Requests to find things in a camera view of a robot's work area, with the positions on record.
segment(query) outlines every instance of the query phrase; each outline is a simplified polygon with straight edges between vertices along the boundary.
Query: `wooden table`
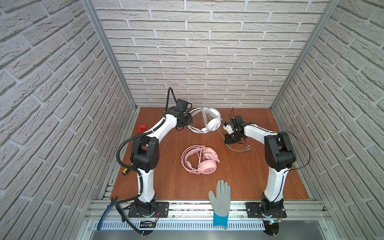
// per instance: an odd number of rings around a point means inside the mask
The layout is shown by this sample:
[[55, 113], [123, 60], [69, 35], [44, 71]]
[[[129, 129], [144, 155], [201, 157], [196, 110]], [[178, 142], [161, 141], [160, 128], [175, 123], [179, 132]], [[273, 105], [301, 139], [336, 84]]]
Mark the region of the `wooden table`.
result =
[[[230, 118], [230, 108], [217, 109], [223, 122]], [[139, 124], [147, 124], [151, 128], [162, 117], [164, 108], [141, 108], [132, 136], [137, 132]], [[235, 115], [241, 115], [245, 122], [253, 122], [257, 125], [278, 131], [277, 124], [269, 109], [245, 108], [234, 109]], [[201, 113], [194, 116], [195, 127], [204, 127]], [[248, 138], [253, 150], [246, 152], [234, 152], [227, 148], [223, 137], [218, 131], [207, 134], [197, 134], [188, 127], [182, 131], [171, 130], [160, 143], [160, 161], [154, 170], [154, 189], [156, 199], [161, 200], [207, 200], [208, 191], [215, 192], [216, 182], [219, 179], [227, 181], [231, 186], [232, 200], [260, 200], [268, 180], [268, 165], [265, 162], [264, 145], [254, 139]], [[129, 164], [131, 153], [130, 142], [123, 162]], [[217, 170], [208, 175], [196, 175], [187, 172], [181, 165], [181, 155], [191, 145], [205, 145], [213, 148], [220, 159]], [[234, 149], [243, 149], [246, 145], [233, 144]], [[193, 167], [197, 167], [198, 157], [189, 157]], [[119, 199], [127, 199], [137, 194], [137, 175], [131, 171], [128, 175], [121, 174], [114, 184], [111, 196]], [[284, 187], [285, 200], [308, 199], [303, 184], [296, 171], [289, 172]]]

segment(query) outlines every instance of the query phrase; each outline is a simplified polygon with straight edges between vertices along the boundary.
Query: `gray glove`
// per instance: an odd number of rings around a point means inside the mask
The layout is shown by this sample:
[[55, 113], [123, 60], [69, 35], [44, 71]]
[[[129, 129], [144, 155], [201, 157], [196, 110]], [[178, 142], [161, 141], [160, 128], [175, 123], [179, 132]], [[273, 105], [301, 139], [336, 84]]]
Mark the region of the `gray glove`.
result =
[[224, 180], [218, 180], [216, 197], [213, 191], [208, 192], [208, 198], [214, 210], [214, 227], [220, 226], [227, 229], [228, 214], [231, 205], [231, 186]]

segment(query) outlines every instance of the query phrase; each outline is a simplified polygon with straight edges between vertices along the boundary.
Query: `red object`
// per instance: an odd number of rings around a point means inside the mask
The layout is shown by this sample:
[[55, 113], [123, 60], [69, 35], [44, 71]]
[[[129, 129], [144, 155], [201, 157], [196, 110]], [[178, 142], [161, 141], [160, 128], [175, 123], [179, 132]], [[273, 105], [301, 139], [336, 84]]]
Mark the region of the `red object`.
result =
[[147, 125], [146, 124], [140, 124], [138, 129], [137, 129], [137, 132], [139, 133], [142, 133], [143, 130], [147, 129]]

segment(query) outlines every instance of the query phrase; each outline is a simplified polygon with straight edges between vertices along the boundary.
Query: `pliers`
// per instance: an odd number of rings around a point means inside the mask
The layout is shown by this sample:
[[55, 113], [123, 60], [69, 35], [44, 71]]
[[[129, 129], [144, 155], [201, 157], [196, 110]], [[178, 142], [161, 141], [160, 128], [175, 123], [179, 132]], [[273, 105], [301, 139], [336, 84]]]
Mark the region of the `pliers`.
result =
[[115, 203], [117, 202], [117, 200], [118, 200], [117, 196], [115, 199], [112, 197], [111, 203], [108, 205], [107, 209], [104, 211], [103, 215], [101, 216], [99, 223], [97, 224], [97, 230], [100, 230], [101, 226], [103, 225], [104, 218], [111, 211], [112, 207], [115, 206]]

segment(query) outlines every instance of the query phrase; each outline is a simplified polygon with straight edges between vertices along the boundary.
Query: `white headphones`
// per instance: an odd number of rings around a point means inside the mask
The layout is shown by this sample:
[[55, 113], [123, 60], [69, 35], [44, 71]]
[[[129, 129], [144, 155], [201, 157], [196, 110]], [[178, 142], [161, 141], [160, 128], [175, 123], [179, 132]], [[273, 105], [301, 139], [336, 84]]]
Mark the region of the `white headphones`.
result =
[[215, 131], [221, 126], [221, 120], [222, 119], [221, 119], [220, 113], [219, 113], [219, 111], [217, 111], [214, 108], [195, 108], [190, 113], [192, 116], [194, 116], [201, 111], [204, 111], [205, 113], [207, 113], [208, 115], [213, 117], [213, 119], [211, 121], [209, 121], [209, 123], [207, 123], [206, 127], [202, 128], [202, 129], [188, 125], [189, 129], [191, 129], [192, 132], [207, 133], [210, 131]]

